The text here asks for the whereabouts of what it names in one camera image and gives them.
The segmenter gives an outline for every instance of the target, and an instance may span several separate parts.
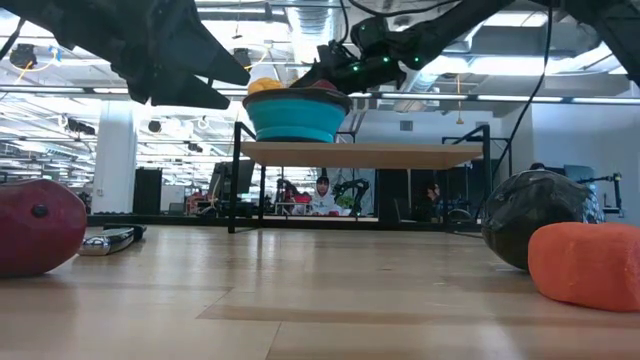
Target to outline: white column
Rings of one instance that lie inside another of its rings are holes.
[[[91,211],[133,210],[139,105],[132,101],[102,101]]]

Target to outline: wooden shelf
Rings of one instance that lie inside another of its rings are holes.
[[[445,170],[482,156],[482,146],[244,142],[242,153],[267,166]]]

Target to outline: black strap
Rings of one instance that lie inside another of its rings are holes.
[[[14,31],[13,34],[11,34],[11,36],[9,36],[9,38],[7,39],[7,42],[4,43],[2,50],[0,50],[0,60],[4,59],[5,55],[7,55],[9,50],[11,50],[11,47],[18,39],[18,36],[20,36],[20,30],[22,30],[22,25],[24,25],[25,22],[25,19],[20,19],[20,21],[18,22],[18,26],[16,27],[16,31]]]

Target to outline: orange cushion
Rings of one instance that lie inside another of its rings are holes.
[[[640,311],[640,228],[614,223],[542,227],[529,241],[529,271],[551,299]]]

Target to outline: teal bowl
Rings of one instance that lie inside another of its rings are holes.
[[[273,89],[242,102],[256,141],[332,143],[351,110],[348,96],[328,89]]]

